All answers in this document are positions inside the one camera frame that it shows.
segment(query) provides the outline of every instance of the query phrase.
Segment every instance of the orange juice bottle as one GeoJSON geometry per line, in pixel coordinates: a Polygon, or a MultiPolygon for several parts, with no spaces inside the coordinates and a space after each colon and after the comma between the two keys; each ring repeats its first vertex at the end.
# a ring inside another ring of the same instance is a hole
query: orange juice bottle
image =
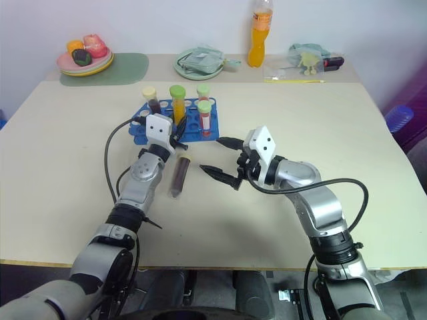
{"type": "Polygon", "coordinates": [[[270,31],[273,15],[273,0],[257,0],[252,18],[252,47],[248,54],[248,65],[261,67],[264,60],[264,41],[270,31]]]}

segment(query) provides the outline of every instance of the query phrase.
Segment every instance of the beige tabletop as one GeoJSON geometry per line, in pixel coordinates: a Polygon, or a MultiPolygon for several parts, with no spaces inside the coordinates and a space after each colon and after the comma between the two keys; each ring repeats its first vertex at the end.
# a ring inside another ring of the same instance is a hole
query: beige tabletop
{"type": "MultiPolygon", "coordinates": [[[[154,85],[167,99],[169,86],[180,84],[146,77],[105,87],[42,81],[0,131],[2,263],[73,263],[113,206],[102,164],[108,135],[141,107],[142,87],[154,85]]],[[[181,84],[187,97],[195,96],[198,83],[181,84]]],[[[209,85],[221,135],[244,139],[250,129],[267,125],[278,155],[314,164],[323,179],[351,177],[367,185],[370,202],[352,235],[365,245],[369,268],[427,267],[427,255],[420,254],[427,243],[427,197],[361,84],[209,85]]],[[[113,181],[139,150],[126,129],[117,134],[109,156],[113,181]]],[[[189,143],[188,154],[192,162],[178,199],[167,196],[175,157],[167,162],[148,213],[163,230],[140,229],[141,266],[305,267],[310,244],[287,198],[261,194],[246,182],[234,191],[198,167],[215,165],[234,175],[237,151],[199,142],[189,143]]],[[[361,191],[353,185],[331,189],[351,223],[361,191]]]]}

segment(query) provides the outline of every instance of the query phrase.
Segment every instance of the clear plastic bag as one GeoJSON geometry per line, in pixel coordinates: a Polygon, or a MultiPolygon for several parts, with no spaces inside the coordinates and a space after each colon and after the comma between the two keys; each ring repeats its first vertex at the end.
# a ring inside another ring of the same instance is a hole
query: clear plastic bag
{"type": "Polygon", "coordinates": [[[323,82],[324,64],[317,51],[292,49],[287,55],[266,57],[264,82],[323,82]]]}

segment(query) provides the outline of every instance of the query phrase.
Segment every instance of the pink plate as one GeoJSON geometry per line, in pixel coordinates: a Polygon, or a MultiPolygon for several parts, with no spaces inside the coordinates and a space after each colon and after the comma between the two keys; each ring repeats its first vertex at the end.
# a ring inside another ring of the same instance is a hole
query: pink plate
{"type": "Polygon", "coordinates": [[[110,58],[111,58],[111,51],[108,49],[107,54],[104,55],[103,57],[94,58],[92,59],[92,63],[90,65],[80,67],[79,65],[75,64],[70,54],[68,52],[65,52],[59,56],[59,58],[56,60],[56,64],[58,68],[64,71],[84,71],[84,70],[92,69],[97,65],[101,65],[103,62],[106,62],[110,58]]]}

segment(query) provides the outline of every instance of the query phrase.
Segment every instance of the yellow toy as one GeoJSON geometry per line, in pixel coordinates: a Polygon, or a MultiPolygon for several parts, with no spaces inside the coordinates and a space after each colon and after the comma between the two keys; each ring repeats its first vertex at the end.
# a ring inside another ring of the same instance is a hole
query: yellow toy
{"type": "Polygon", "coordinates": [[[301,61],[298,67],[301,67],[301,65],[303,65],[306,68],[306,70],[304,71],[304,75],[315,75],[317,73],[316,65],[319,61],[320,59],[313,53],[301,52],[301,61]]]}
{"type": "Polygon", "coordinates": [[[76,49],[84,49],[85,46],[83,45],[83,42],[80,40],[72,40],[67,43],[67,50],[70,55],[73,54],[73,51],[76,49]]]}

